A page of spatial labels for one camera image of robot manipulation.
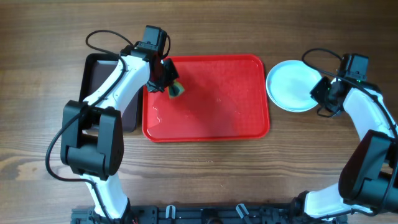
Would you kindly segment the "green yellow sponge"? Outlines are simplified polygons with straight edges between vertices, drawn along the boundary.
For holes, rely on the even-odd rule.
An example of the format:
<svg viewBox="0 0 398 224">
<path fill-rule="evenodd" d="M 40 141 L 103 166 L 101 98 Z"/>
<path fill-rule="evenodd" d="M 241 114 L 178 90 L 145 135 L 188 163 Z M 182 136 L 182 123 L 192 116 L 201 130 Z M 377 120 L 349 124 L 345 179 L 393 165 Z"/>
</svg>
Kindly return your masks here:
<svg viewBox="0 0 398 224">
<path fill-rule="evenodd" d="M 168 87 L 169 98 L 176 98 L 185 91 L 182 84 L 176 80 Z"/>
</svg>

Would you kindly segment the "light blue ceramic plate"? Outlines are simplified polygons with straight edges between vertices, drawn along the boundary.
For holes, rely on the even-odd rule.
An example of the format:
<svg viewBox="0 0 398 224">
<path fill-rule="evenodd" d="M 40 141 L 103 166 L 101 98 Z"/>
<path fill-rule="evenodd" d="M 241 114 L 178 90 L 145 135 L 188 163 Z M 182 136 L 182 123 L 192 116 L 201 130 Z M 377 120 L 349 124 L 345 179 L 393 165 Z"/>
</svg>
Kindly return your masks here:
<svg viewBox="0 0 398 224">
<path fill-rule="evenodd" d="M 322 79 L 320 73 L 300 60 L 286 60 L 275 65 L 267 74 L 269 98 L 283 110 L 301 113 L 316 107 L 310 92 Z"/>
</svg>

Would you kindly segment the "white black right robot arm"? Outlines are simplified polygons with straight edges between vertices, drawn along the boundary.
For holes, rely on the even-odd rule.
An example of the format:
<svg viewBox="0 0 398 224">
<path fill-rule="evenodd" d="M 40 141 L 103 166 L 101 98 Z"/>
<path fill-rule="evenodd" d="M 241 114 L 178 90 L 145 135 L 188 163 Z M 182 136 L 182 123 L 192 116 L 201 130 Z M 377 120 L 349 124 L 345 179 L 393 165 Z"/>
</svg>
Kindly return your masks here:
<svg viewBox="0 0 398 224">
<path fill-rule="evenodd" d="M 346 112 L 360 143 L 338 183 L 306 193 L 304 214 L 329 220 L 349 213 L 396 213 L 397 126 L 384 106 L 380 89 L 366 82 L 351 87 L 324 77 L 310 95 L 327 110 L 334 106 Z"/>
</svg>

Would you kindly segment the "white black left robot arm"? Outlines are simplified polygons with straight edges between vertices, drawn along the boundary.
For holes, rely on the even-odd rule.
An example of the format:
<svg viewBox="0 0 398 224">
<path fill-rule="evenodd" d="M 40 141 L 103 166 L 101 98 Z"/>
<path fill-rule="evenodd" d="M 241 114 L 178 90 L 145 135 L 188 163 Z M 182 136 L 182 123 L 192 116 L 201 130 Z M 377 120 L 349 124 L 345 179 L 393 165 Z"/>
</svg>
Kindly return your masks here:
<svg viewBox="0 0 398 224">
<path fill-rule="evenodd" d="M 110 64 L 106 74 L 89 81 L 91 94 L 65 105 L 60 158 L 90 188 L 93 219 L 122 223 L 131 212 L 118 175 L 124 155 L 123 114 L 143 86 L 164 91 L 178 73 L 171 59 L 157 56 L 123 55 Z"/>
</svg>

